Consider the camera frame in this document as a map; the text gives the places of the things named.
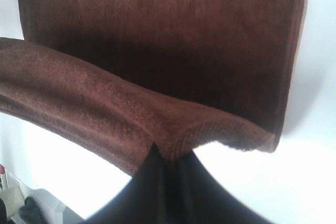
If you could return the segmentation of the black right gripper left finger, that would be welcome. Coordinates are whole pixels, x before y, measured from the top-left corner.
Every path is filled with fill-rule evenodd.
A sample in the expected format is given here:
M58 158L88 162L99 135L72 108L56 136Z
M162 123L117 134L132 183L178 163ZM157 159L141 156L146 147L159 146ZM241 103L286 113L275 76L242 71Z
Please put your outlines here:
M165 165L153 144L130 182L84 223L168 223Z

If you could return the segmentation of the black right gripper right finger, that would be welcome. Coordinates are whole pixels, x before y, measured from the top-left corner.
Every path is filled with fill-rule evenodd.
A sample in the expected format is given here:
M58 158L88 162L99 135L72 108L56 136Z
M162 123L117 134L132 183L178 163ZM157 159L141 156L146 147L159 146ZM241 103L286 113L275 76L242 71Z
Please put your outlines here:
M226 191L194 152L170 163L177 180L178 223L260 223L260 216Z

